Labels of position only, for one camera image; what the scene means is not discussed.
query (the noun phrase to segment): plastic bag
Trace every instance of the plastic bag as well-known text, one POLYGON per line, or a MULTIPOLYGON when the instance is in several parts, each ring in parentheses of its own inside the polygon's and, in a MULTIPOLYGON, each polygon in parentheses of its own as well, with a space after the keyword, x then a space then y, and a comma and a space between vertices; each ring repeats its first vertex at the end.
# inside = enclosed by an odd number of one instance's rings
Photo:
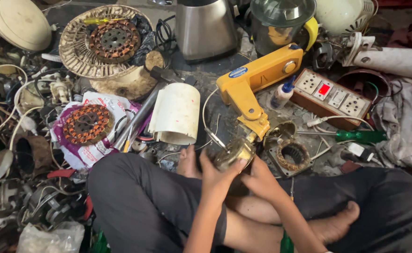
POLYGON ((76 221, 62 222, 51 233, 28 223, 20 235, 17 253, 78 253, 83 238, 84 226, 76 221))
POLYGON ((134 118, 141 106, 129 100, 111 94, 100 94, 96 92, 84 93, 83 102, 70 102, 58 116, 51 129, 51 137, 54 142, 60 144, 64 158, 73 169, 90 169, 101 158, 108 154, 118 153, 113 149, 113 144, 121 130, 124 129, 128 120, 134 118), (67 118, 75 110, 88 104, 101 104, 113 115, 113 130, 101 141, 94 145, 79 146, 67 141, 64 135, 64 126, 67 118))
POLYGON ((156 47, 156 42, 153 29, 145 17, 136 14, 131 19, 131 23, 133 23, 139 31, 141 45, 129 60, 129 64, 139 67, 145 65, 147 54, 156 47))

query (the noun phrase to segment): plug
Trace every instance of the plug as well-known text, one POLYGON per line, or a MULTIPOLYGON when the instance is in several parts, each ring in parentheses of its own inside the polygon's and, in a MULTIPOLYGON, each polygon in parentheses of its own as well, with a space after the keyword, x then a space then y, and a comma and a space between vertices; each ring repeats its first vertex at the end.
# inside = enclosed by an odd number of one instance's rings
POLYGON ((308 127, 313 127, 327 120, 328 120, 327 117, 314 118, 314 119, 309 120, 306 124, 308 125, 308 127))
POLYGON ((20 127, 25 131, 31 131, 34 135, 38 135, 36 122, 34 121, 34 119, 28 116, 24 117, 23 121, 20 124, 20 127))
POLYGON ((348 151, 367 162, 370 162, 375 155, 375 153, 368 151, 366 148, 356 143, 351 143, 348 147, 348 151))

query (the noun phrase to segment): label sticker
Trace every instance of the label sticker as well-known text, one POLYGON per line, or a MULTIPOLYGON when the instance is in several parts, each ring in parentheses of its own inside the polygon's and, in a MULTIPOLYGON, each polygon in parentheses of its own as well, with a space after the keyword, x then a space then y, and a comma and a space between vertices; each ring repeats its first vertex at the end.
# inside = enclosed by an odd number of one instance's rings
POLYGON ((230 78, 238 78, 239 76, 245 74, 248 71, 248 68, 246 67, 240 67, 238 69, 234 69, 229 73, 230 78))

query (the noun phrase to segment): white pvc pipe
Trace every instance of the white pvc pipe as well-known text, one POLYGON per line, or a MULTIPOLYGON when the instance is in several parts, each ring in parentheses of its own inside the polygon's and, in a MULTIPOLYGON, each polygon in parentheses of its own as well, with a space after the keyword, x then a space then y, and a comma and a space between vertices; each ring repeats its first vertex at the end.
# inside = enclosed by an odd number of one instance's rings
POLYGON ((185 83, 172 83, 159 91, 149 131, 156 141, 177 145, 197 141, 200 93, 185 83))
POLYGON ((354 65, 412 78, 412 49, 388 48, 383 51, 361 51, 354 65))

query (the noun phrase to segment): hand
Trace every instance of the hand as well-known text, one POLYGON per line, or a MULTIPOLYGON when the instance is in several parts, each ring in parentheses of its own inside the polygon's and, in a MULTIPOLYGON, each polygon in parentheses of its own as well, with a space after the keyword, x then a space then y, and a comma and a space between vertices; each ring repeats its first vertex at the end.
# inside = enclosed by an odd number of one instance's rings
POLYGON ((200 164, 203 169, 201 200, 221 205, 232 180, 245 168, 247 161, 237 160, 227 171, 220 172, 211 163, 204 149, 200 155, 200 164))
POLYGON ((254 194, 269 202, 277 198, 279 190, 283 190, 267 164, 257 155, 253 158, 251 175, 243 174, 241 180, 254 194))

